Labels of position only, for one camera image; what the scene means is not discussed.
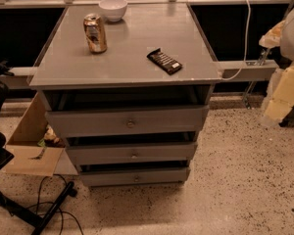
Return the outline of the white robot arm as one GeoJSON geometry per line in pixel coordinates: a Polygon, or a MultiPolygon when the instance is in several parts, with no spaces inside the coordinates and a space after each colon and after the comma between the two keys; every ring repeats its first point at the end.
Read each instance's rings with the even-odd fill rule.
{"type": "Polygon", "coordinates": [[[277,69],[270,79],[271,93],[265,98],[261,123],[275,126],[294,108],[294,8],[259,41],[266,48],[279,47],[281,56],[291,61],[285,70],[277,69]]]}

